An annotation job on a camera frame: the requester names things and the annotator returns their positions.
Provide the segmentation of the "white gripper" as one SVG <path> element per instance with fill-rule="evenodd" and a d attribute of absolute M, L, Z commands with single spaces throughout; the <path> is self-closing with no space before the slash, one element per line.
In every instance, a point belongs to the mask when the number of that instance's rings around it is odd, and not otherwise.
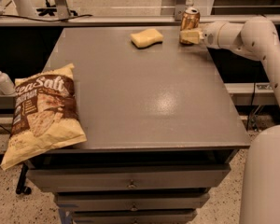
<path fill-rule="evenodd" d="M 225 21 L 215 21 L 208 23 L 203 31 L 200 29 L 183 30 L 179 34 L 179 41 L 182 44 L 199 44 L 203 40 L 204 44 L 211 49 L 222 49 L 226 41 Z"/>

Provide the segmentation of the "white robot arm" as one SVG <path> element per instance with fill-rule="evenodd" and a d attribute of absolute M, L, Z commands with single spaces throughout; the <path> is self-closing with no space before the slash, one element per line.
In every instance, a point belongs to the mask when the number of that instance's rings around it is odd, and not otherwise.
<path fill-rule="evenodd" d="M 203 42 L 260 63 L 280 110 L 280 39 L 271 20 L 256 16 L 243 23 L 214 21 L 179 34 L 186 43 Z M 280 224 L 280 125 L 259 133 L 248 149 L 239 224 Z"/>

